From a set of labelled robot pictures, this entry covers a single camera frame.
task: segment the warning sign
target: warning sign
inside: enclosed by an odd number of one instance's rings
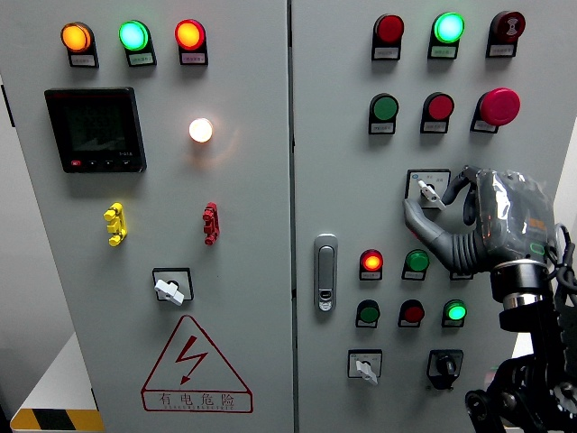
[[[148,411],[252,413],[252,392],[206,331],[183,316],[142,387]]]

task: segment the glowing white light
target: glowing white light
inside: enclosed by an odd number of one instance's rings
[[[190,137],[199,143],[206,143],[213,136],[213,124],[208,119],[195,119],[188,128]]]

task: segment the white wall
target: white wall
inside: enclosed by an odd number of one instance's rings
[[[0,404],[11,418],[74,329],[1,96],[0,149]]]

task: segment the gray metal panel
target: gray metal panel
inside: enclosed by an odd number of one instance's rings
[[[458,59],[427,60],[433,20],[441,13],[466,21]],[[512,60],[485,60],[490,22],[519,10],[527,29]],[[401,200],[408,169],[465,163],[532,175],[554,194],[575,119],[577,5],[490,0],[479,2],[292,2],[298,286],[299,424],[303,432],[472,431],[463,405],[468,390],[510,356],[515,336],[499,328],[501,306],[488,275],[450,282],[433,258],[426,280],[400,279],[406,254],[421,246],[404,227]],[[371,62],[371,32],[382,14],[405,22],[399,62]],[[469,132],[479,97],[493,88],[515,89],[522,100],[513,123],[496,135]],[[447,135],[419,133],[426,97],[451,95],[455,111]],[[371,99],[382,92],[399,101],[397,131],[367,135]],[[438,215],[447,228],[462,227],[458,205]],[[330,313],[313,303],[313,242],[332,233],[339,242],[339,302]],[[359,281],[361,253],[384,256],[383,281]],[[469,315],[462,329],[442,329],[449,299],[463,299]],[[379,327],[354,326],[363,299],[380,304]],[[419,299],[421,328],[398,328],[406,299]],[[380,383],[347,378],[347,350],[382,348]],[[429,389],[431,349],[462,349],[454,390]]]
[[[174,28],[186,18],[206,28],[207,68],[179,65]],[[157,67],[128,68],[117,34],[129,19],[151,30]],[[68,65],[60,29],[74,21],[94,31],[100,69]],[[286,3],[6,1],[0,28],[6,91],[106,431],[292,431]],[[120,86],[135,89],[148,170],[65,174],[42,92]],[[196,117],[215,126],[204,146],[188,137]],[[102,214],[115,201],[129,234],[113,249]],[[222,229],[213,247],[208,201]],[[158,302],[154,267],[190,267],[194,301]],[[253,414],[144,411],[141,387],[183,315],[251,389]]]

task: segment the digital meter display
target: digital meter display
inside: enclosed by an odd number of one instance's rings
[[[146,168],[132,88],[50,89],[44,95],[65,172]]]

